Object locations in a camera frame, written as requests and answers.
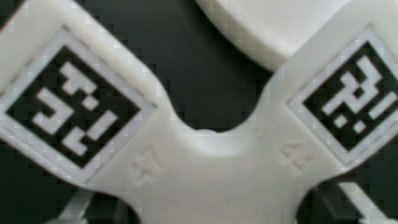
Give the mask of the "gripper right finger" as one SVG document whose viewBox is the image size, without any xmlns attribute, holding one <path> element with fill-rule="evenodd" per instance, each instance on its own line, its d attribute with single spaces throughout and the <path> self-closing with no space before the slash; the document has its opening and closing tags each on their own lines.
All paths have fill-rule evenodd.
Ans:
<svg viewBox="0 0 398 224">
<path fill-rule="evenodd" d="M 297 210 L 297 224 L 398 224 L 356 182 L 320 184 Z"/>
</svg>

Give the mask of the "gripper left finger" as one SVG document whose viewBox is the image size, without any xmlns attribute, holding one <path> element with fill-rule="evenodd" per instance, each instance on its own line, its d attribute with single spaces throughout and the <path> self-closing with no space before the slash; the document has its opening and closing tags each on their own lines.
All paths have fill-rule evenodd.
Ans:
<svg viewBox="0 0 398 224">
<path fill-rule="evenodd" d="M 134 209 L 114 196 L 80 189 L 45 224 L 141 224 Z"/>
</svg>

